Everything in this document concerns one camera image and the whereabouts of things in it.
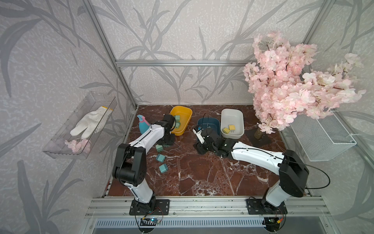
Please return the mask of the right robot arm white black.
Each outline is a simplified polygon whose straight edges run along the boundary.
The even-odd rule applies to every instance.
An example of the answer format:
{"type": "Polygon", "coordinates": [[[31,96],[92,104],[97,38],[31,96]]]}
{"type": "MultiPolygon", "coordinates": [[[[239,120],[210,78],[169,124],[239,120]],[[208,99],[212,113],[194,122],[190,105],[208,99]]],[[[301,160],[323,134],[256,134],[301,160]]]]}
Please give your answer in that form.
{"type": "Polygon", "coordinates": [[[279,180],[270,187],[263,199],[262,207],[275,210],[290,197],[301,198],[307,189],[311,165],[302,162],[292,150],[272,152],[246,145],[236,139],[219,136],[211,128],[197,126],[193,129],[198,142],[194,148],[198,154],[213,152],[222,159],[248,162],[265,168],[279,176],[279,180]]]}

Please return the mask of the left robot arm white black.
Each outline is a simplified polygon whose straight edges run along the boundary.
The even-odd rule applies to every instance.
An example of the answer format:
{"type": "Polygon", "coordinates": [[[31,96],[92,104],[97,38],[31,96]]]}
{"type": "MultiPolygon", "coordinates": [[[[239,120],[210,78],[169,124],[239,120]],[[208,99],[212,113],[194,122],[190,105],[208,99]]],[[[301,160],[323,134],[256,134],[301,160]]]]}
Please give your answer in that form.
{"type": "Polygon", "coordinates": [[[173,145],[175,134],[175,117],[164,115],[161,121],[150,124],[148,129],[136,140],[129,144],[120,144],[117,148],[112,176],[134,195],[140,204],[150,204],[154,192],[148,186],[145,177],[147,173],[146,155],[156,144],[173,145]]]}

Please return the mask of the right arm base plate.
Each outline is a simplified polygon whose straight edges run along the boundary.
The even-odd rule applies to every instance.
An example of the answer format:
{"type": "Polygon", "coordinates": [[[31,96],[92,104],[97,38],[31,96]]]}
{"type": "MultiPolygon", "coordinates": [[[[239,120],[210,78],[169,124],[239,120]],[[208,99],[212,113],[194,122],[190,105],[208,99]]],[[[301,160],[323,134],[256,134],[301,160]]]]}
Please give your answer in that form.
{"type": "Polygon", "coordinates": [[[250,197],[246,200],[246,208],[249,215],[287,215],[288,211],[285,203],[276,207],[265,201],[264,199],[255,199],[250,197]]]}

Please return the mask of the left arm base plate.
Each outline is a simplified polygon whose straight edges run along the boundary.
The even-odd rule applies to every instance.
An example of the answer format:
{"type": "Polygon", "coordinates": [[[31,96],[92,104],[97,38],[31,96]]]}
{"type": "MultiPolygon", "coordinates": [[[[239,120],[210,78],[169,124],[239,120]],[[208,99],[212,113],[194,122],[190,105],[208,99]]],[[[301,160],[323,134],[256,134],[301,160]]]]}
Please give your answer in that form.
{"type": "Polygon", "coordinates": [[[149,203],[141,203],[134,199],[131,203],[129,215],[168,215],[169,208],[169,199],[151,199],[149,203]]]}

